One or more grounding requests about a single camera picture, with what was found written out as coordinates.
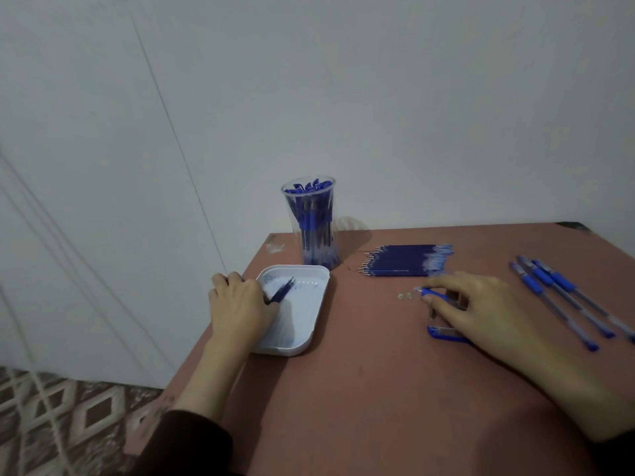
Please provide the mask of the person's left hand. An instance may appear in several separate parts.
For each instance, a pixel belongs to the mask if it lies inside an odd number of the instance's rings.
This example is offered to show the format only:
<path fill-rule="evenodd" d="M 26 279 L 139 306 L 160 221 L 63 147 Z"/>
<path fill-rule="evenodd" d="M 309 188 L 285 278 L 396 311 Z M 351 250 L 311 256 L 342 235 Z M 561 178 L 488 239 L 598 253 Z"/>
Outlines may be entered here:
<path fill-rule="evenodd" d="M 252 349 L 264 337 L 280 304 L 266 302 L 265 293 L 253 279 L 243 280 L 232 272 L 216 273 L 208 293 L 212 338 L 234 346 Z"/>

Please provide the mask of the person's right hand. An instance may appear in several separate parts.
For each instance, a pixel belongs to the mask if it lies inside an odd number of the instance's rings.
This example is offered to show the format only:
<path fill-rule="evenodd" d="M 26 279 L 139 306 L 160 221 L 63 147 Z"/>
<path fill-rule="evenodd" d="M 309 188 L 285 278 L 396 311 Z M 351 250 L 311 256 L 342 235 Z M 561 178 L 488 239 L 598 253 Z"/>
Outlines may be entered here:
<path fill-rule="evenodd" d="M 510 368 L 513 346 L 531 337 L 542 339 L 519 298 L 500 279 L 455 272 L 427 278 L 422 285 L 463 296 L 464 310 L 436 296 L 426 295 L 424 301 L 478 348 Z"/>

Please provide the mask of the clear blue pen barrel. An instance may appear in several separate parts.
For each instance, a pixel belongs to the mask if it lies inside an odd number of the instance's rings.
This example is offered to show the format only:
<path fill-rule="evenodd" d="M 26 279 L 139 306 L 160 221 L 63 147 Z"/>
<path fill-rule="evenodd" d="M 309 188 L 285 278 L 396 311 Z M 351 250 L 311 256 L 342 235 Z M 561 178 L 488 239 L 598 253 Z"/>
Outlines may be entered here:
<path fill-rule="evenodd" d="M 467 337 L 436 312 L 430 312 L 426 330 L 428 335 L 436 340 L 471 344 Z"/>

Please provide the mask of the dark blue pen parts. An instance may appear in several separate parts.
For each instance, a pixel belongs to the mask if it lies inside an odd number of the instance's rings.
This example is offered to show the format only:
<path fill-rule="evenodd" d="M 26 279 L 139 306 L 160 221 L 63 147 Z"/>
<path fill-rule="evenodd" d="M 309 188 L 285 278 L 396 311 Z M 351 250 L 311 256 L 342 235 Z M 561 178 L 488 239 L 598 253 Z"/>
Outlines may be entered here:
<path fill-rule="evenodd" d="M 281 303 L 284 298 L 287 296 L 291 288 L 295 283 L 295 278 L 292 277 L 288 281 L 286 281 L 271 297 L 264 297 L 264 301 L 266 305 L 270 305 L 272 303 Z"/>

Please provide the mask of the person's right forearm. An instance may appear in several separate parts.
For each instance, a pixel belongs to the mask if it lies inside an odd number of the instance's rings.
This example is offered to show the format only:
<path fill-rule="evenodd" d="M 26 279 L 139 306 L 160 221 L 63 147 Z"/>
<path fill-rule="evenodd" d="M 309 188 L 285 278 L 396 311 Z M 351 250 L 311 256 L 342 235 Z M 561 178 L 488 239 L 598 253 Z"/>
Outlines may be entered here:
<path fill-rule="evenodd" d="M 537 385 L 590 441 L 635 430 L 635 401 L 614 392 L 557 346 L 528 338 L 512 347 L 508 364 Z"/>

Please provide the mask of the person's left forearm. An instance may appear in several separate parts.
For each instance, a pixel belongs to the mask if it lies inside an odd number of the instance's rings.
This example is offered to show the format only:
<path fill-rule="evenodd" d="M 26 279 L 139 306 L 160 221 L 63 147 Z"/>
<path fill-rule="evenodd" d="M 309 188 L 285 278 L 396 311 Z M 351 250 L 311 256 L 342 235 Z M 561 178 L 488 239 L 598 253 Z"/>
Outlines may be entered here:
<path fill-rule="evenodd" d="M 220 424 L 234 384 L 260 338 L 258 335 L 211 336 L 194 373 L 171 409 Z"/>

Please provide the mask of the row of blue pen refills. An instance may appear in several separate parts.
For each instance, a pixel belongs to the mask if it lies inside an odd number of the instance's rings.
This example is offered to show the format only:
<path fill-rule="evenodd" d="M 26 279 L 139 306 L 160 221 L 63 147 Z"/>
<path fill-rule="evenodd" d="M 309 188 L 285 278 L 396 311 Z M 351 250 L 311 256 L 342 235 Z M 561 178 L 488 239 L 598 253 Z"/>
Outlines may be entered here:
<path fill-rule="evenodd" d="M 382 245 L 365 252 L 358 272 L 367 277 L 431 277 L 444 273 L 451 244 Z"/>

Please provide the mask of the white plastic tray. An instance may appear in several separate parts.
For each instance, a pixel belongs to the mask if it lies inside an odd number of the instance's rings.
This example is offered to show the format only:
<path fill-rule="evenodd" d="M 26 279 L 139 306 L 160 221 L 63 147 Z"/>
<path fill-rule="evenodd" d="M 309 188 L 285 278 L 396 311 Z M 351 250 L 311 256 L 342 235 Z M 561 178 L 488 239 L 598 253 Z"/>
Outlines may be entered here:
<path fill-rule="evenodd" d="M 290 290 L 264 337 L 251 351 L 255 354 L 294 357 L 308 349 L 326 294 L 330 272 L 320 265 L 277 264 L 258 275 L 257 281 L 270 299 L 290 280 Z"/>

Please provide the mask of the blue capped pen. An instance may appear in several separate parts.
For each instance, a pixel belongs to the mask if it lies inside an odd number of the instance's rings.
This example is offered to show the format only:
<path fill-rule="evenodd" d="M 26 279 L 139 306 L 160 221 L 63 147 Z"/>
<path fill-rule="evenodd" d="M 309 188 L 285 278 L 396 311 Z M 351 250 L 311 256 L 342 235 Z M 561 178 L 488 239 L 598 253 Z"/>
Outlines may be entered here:
<path fill-rule="evenodd" d="M 547 295 L 546 289 L 551 289 L 559 295 L 560 298 L 569 304 L 577 313 L 581 314 L 603 338 L 612 339 L 616 337 L 616 334 L 611 329 L 595 318 L 583 305 L 574 300 L 573 296 L 565 290 L 563 285 L 556 281 L 555 275 L 541 267 L 537 262 L 525 256 L 518 255 L 516 256 L 516 261 L 510 263 L 510 267 L 518 274 L 521 282 L 536 295 L 536 297 L 541 299 L 544 305 L 547 306 L 557 318 L 562 320 L 570 331 L 575 333 L 588 351 L 595 352 L 599 350 L 598 344 L 592 340 L 567 312 L 561 309 L 552 300 L 551 296 Z"/>
<path fill-rule="evenodd" d="M 631 329 L 625 322 L 615 317 L 599 303 L 596 303 L 590 296 L 584 294 L 573 282 L 569 281 L 559 271 L 547 266 L 539 259 L 530 259 L 539 269 L 551 276 L 554 284 L 550 287 L 557 295 L 575 309 L 582 317 L 606 339 L 616 337 L 614 329 L 632 345 L 635 346 L 635 330 Z"/>
<path fill-rule="evenodd" d="M 584 330 L 576 324 L 557 304 L 547 295 L 543 286 L 551 287 L 554 281 L 551 276 L 539 269 L 534 263 L 528 262 L 521 257 L 524 265 L 518 262 L 510 261 L 509 266 L 514 271 L 522 283 L 539 299 L 543 304 L 582 342 L 584 347 L 590 352 L 599 351 L 599 346 L 595 343 Z"/>

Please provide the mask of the dark left sleeve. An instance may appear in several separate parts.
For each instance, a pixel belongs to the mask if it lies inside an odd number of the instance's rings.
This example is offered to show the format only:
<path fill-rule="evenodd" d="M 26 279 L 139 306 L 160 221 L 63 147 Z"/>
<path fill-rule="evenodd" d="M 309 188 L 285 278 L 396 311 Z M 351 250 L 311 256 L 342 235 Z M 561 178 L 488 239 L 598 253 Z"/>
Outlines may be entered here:
<path fill-rule="evenodd" d="M 231 472 L 233 438 L 219 424 L 183 410 L 163 415 L 128 476 L 242 476 Z"/>

